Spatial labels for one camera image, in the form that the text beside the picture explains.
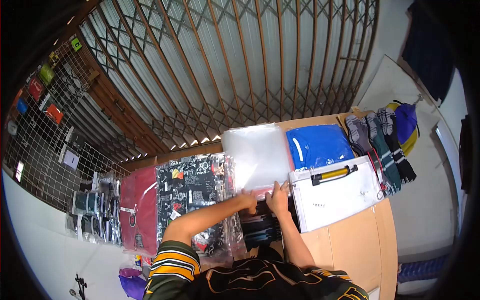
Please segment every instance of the sock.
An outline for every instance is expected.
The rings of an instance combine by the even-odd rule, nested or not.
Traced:
[[[345,125],[348,129],[348,140],[352,145],[353,151],[358,156],[367,155],[372,146],[368,142],[368,128],[363,120],[359,120],[354,115],[348,115],[345,118]]]
[[[370,143],[375,148],[375,151],[377,151],[378,158],[382,163],[384,175],[391,183],[391,186],[386,193],[387,195],[398,193],[402,188],[402,181],[393,159],[392,152],[390,152],[390,149],[385,142],[380,120],[374,112],[369,113],[365,119],[368,125]]]
[[[385,142],[392,152],[402,185],[415,180],[417,175],[413,171],[410,163],[405,158],[405,155],[398,144],[395,113],[391,108],[381,108],[378,110],[377,116],[382,124]]]

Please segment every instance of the cardboard box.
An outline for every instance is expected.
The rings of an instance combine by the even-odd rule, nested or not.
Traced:
[[[361,118],[369,113],[354,112]],[[351,113],[320,116],[278,123],[283,130],[337,124],[346,134],[345,117]],[[349,218],[302,233],[315,264],[327,270],[343,270],[367,292],[380,288],[380,298],[395,297],[397,247],[389,199]]]

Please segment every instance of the hand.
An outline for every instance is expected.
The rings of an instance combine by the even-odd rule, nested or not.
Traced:
[[[248,209],[250,215],[254,215],[257,212],[257,198],[253,195],[253,191],[248,193],[245,189],[241,190],[241,194],[238,195],[244,204],[244,207]]]
[[[288,214],[288,181],[285,181],[282,186],[275,181],[273,195],[266,192],[265,199],[268,207],[277,218]]]

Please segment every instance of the yellow bag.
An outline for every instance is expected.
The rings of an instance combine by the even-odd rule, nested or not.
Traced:
[[[386,107],[388,108],[391,108],[393,111],[395,111],[397,109],[397,107],[399,107],[400,104],[399,103],[396,103],[396,102],[392,102],[390,104],[388,104]],[[402,151],[403,153],[405,154],[405,156],[407,156],[413,149],[413,146],[415,145],[418,137],[419,137],[419,131],[418,131],[418,126],[417,128],[415,128],[415,130],[412,132],[412,134],[410,135],[410,137],[407,139],[407,141],[403,144],[400,144],[400,148],[402,148]]]

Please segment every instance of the red package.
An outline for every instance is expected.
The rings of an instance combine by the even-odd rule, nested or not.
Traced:
[[[120,191],[120,225],[124,249],[155,257],[157,251],[155,166],[136,170],[123,178]]]
[[[47,115],[60,125],[63,113],[53,104],[47,108]]]
[[[32,77],[28,84],[28,92],[32,95],[35,101],[38,101],[43,93],[43,84],[36,77]]]

